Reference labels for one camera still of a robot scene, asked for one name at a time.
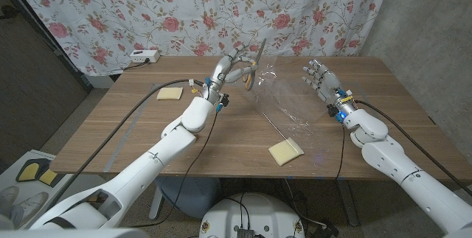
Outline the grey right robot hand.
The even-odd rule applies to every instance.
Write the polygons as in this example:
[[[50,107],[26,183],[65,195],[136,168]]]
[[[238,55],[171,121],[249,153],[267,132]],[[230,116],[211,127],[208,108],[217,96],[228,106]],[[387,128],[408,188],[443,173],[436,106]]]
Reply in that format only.
[[[338,77],[326,65],[313,59],[303,71],[306,75],[302,80],[313,88],[327,105],[330,116],[340,114],[346,117],[357,110],[352,91],[343,88]]]

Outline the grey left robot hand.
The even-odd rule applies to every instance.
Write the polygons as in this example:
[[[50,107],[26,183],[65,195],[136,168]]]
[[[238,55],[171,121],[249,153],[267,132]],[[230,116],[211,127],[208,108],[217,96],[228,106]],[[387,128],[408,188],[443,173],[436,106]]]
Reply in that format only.
[[[259,58],[256,60],[242,54],[244,45],[234,48],[229,54],[224,55],[217,63],[213,73],[209,77],[206,89],[203,90],[204,99],[215,105],[220,99],[220,92],[225,83],[235,83],[243,79],[245,89],[250,91],[254,85],[255,72],[258,69]],[[237,63],[248,63],[249,66],[236,69],[232,68]]]

